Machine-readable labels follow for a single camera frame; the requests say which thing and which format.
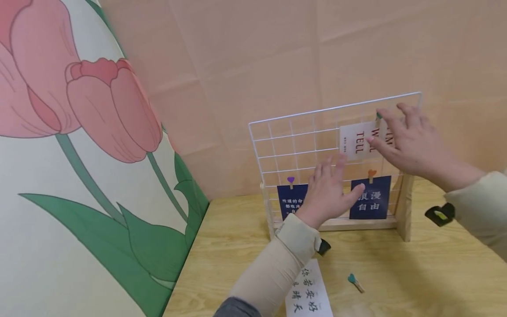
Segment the white wire grid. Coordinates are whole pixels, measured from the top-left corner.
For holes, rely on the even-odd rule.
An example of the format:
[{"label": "white wire grid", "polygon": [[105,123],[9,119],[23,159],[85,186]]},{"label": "white wire grid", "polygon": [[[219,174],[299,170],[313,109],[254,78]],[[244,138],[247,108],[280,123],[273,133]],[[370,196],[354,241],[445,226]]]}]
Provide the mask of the white wire grid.
[{"label": "white wire grid", "polygon": [[[415,104],[421,108],[422,93],[411,92],[250,122],[248,124],[250,137],[261,179],[270,195],[271,211],[280,213],[276,187],[289,185],[287,177],[295,177],[294,185],[306,184],[307,177],[312,174],[316,163],[339,150],[340,126],[373,121],[376,108],[394,109],[398,102]],[[375,177],[386,175],[398,177],[400,171],[390,164],[391,169],[386,168],[387,164],[382,157],[348,161],[345,166],[344,186],[350,187],[350,181],[353,179],[367,178],[368,167],[372,166],[377,171],[380,170]],[[396,204],[395,199],[390,200],[389,209],[391,205]],[[348,218],[348,213],[340,218]]]}]

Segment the green stem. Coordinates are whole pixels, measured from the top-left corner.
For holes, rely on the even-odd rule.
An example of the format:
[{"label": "green stem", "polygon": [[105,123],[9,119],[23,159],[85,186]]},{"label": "green stem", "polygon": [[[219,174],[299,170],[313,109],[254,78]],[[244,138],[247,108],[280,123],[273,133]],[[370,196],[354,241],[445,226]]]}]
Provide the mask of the green stem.
[{"label": "green stem", "polygon": [[171,191],[171,188],[169,184],[166,182],[164,175],[162,174],[162,171],[160,170],[160,167],[157,164],[157,161],[155,160],[155,157],[153,156],[153,153],[148,152],[148,158],[150,160],[150,163],[152,164],[153,170],[155,171],[155,174],[157,175],[157,178],[159,179],[160,184],[162,185],[162,188],[164,189],[165,193],[171,200],[174,207],[176,207],[176,210],[178,211],[179,215],[185,220],[185,222],[188,222],[188,217],[183,211],[182,207],[179,205],[179,202],[176,200],[176,197]]},{"label": "green stem", "polygon": [[97,183],[93,180],[92,176],[86,169],[83,164],[83,161],[79,157],[74,145],[70,141],[70,138],[66,134],[57,134],[55,135],[60,147],[63,150],[63,153],[67,157],[70,165],[78,175],[81,182],[85,185],[86,189],[92,194],[93,198],[98,202],[100,206],[104,209],[106,213],[108,213],[114,220],[119,222],[124,227],[127,227],[127,223],[123,218],[123,215],[115,208],[115,206],[109,201],[109,199],[104,195],[102,190],[99,188]]}]

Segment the white paper card on table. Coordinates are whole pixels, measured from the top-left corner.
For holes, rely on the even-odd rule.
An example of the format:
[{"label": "white paper card on table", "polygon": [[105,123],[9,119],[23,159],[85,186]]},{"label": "white paper card on table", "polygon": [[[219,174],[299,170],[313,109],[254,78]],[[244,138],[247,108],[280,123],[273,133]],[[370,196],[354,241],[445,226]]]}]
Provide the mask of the white paper card on table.
[{"label": "white paper card on table", "polygon": [[385,120],[380,120],[378,128],[375,121],[361,122],[340,127],[340,152],[346,154],[351,161],[380,156],[366,141],[370,136],[377,136],[389,145],[393,144],[392,132],[387,128]]},{"label": "white paper card on table", "polygon": [[333,317],[317,259],[301,270],[285,298],[287,317]]}]

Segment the beige sleeve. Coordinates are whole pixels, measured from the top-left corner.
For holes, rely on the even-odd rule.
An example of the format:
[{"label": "beige sleeve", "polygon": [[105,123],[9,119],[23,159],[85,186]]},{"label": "beige sleeve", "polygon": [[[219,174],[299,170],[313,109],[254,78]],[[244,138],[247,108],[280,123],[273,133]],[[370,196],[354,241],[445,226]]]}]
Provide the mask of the beige sleeve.
[{"label": "beige sleeve", "polygon": [[507,262],[507,177],[491,172],[475,184],[447,193],[456,220]]},{"label": "beige sleeve", "polygon": [[274,315],[320,242],[317,230],[290,214],[229,296],[244,300],[264,317]]}]

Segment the pink backdrop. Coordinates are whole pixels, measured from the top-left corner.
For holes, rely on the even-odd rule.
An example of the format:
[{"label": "pink backdrop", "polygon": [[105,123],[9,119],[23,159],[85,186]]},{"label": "pink backdrop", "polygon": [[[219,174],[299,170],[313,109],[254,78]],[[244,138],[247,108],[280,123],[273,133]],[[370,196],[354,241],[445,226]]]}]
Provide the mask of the pink backdrop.
[{"label": "pink backdrop", "polygon": [[423,91],[461,157],[507,165],[502,0],[101,0],[209,198],[258,193],[248,122]]}]

